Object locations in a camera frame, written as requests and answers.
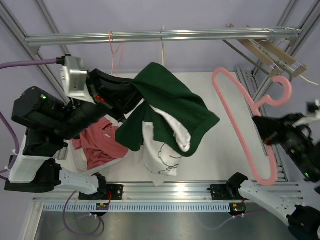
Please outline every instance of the pink hook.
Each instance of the pink hook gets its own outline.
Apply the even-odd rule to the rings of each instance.
[[[250,153],[250,150],[248,148],[248,145],[245,141],[244,136],[242,135],[240,128],[236,122],[236,119],[223,95],[223,93],[221,92],[218,83],[217,83],[217,75],[219,73],[224,74],[226,77],[228,77],[235,85],[236,87],[240,90],[240,92],[242,93],[242,95],[244,96],[245,100],[247,101],[247,103],[249,104],[252,113],[255,116],[260,116],[260,112],[259,112],[259,107],[261,107],[263,104],[269,104],[271,106],[281,106],[285,103],[287,103],[292,95],[292,86],[291,83],[289,82],[288,79],[286,79],[284,76],[275,76],[273,77],[272,81],[273,82],[277,82],[283,85],[284,87],[284,95],[281,99],[279,100],[274,100],[272,99],[269,95],[265,95],[260,101],[258,101],[257,103],[255,103],[253,101],[253,99],[251,98],[250,94],[247,92],[247,90],[245,89],[245,87],[236,80],[236,78],[226,69],[219,67],[217,68],[212,75],[212,84],[222,102],[222,105],[232,123],[232,126],[236,132],[236,135],[239,138],[239,141],[241,143],[241,146],[244,150],[244,154],[249,162],[250,168],[252,170],[253,176],[256,179],[256,181],[262,185],[273,185],[276,180],[278,179],[278,170],[277,170],[277,162],[276,162],[276,158],[275,158],[275,153],[273,151],[273,148],[271,146],[267,146],[268,149],[268,159],[270,162],[270,170],[271,170],[271,176],[269,179],[263,179],[260,177],[258,170],[256,169],[253,157]]]

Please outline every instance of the dark green garment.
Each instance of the dark green garment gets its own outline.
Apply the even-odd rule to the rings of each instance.
[[[150,63],[131,84],[142,94],[145,101],[118,128],[115,139],[132,151],[139,151],[141,145],[144,144],[142,123],[152,122],[155,141],[166,143],[180,155],[190,157],[198,149],[205,133],[220,120],[207,109],[201,97],[192,93],[187,86],[160,64]],[[173,116],[188,129],[191,135],[189,151],[181,151],[170,125],[150,106]]]

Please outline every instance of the laundry basket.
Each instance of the laundry basket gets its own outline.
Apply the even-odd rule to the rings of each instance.
[[[118,123],[115,119],[113,119],[110,116],[106,116],[106,118],[114,125],[114,126],[120,126],[121,123]],[[75,172],[75,173],[83,173],[86,175],[92,175],[93,173],[96,173],[100,169],[107,168],[113,164],[118,163],[122,158],[115,159],[111,162],[108,162],[104,165],[101,165],[99,167],[96,167],[94,169],[88,170],[87,167],[87,158],[82,149],[75,150],[72,141],[66,141],[68,143],[68,150],[67,150],[67,156],[65,160],[56,160],[58,164],[60,164],[65,169]]]

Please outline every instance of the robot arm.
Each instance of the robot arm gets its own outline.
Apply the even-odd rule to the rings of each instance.
[[[229,192],[238,191],[248,199],[280,219],[298,240],[320,239],[320,211],[309,206],[296,205],[263,190],[241,173],[226,183]]]
[[[98,69],[87,72],[80,58],[65,56],[63,89],[72,100],[64,104],[38,87],[27,89],[14,102],[12,120],[27,127],[16,162],[9,172],[7,191],[44,193],[53,189],[76,190],[101,199],[106,178],[70,172],[52,159],[90,125],[106,115],[119,122],[142,100],[131,79],[114,77]]]
[[[307,103],[307,116],[301,113],[282,118],[254,116],[253,121],[266,145],[281,145],[308,181],[320,181],[320,141],[314,144],[308,124],[320,120],[319,101]]]

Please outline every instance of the horizontal bar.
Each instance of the horizontal bar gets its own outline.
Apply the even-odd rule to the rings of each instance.
[[[113,32],[112,43],[138,43],[185,40],[231,40],[231,39],[294,39],[300,35],[298,27],[269,28],[223,28],[203,30],[163,30]],[[25,41],[30,46],[105,44],[110,42],[110,34],[106,33],[73,33],[29,35]]]
[[[155,186],[152,182],[122,182],[124,185],[122,200],[115,201],[126,203],[215,203],[208,190],[211,184],[223,184],[225,182],[195,181],[195,182],[164,182]],[[272,186],[262,186],[262,189],[292,202],[303,202],[303,195],[299,184],[296,182],[276,182]],[[54,190],[52,192],[35,195],[34,202],[63,202],[71,195],[72,191]],[[78,200],[75,196],[71,202],[88,202]],[[224,200],[225,203],[233,203],[235,200]]]
[[[101,201],[105,204],[100,207],[96,202],[70,202],[66,212],[82,213],[229,213],[230,205],[226,202],[111,202]],[[43,211],[63,212],[65,202],[46,202]]]

